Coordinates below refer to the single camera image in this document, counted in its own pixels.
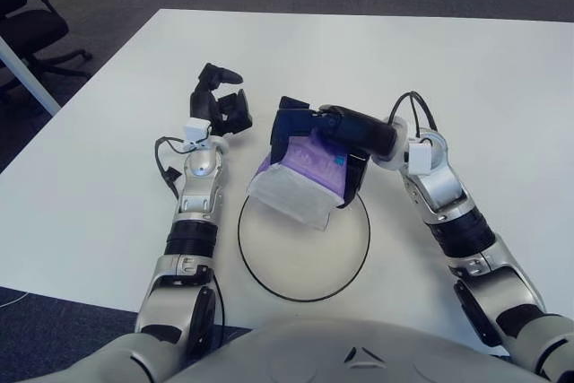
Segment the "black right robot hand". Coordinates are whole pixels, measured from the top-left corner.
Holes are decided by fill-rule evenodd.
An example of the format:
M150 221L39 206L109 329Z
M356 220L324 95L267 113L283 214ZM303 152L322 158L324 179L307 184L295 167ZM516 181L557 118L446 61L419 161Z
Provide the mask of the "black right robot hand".
M272 128L270 162L281 162L296 138L308 138L315 146L334 153L344 167L345 208L361 187L371 156L387 158L397 142L397 131L387 122L336 105L314 110L306 102L281 98Z

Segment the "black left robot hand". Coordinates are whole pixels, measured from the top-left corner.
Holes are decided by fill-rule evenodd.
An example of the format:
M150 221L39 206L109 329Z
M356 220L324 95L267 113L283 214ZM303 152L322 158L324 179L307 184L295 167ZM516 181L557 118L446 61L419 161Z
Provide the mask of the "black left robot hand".
M190 96L190 117L208 120L211 134L238 134L253 126L246 93L237 92L216 99L213 91L221 84L242 84L240 74L207 63L198 76L198 83Z

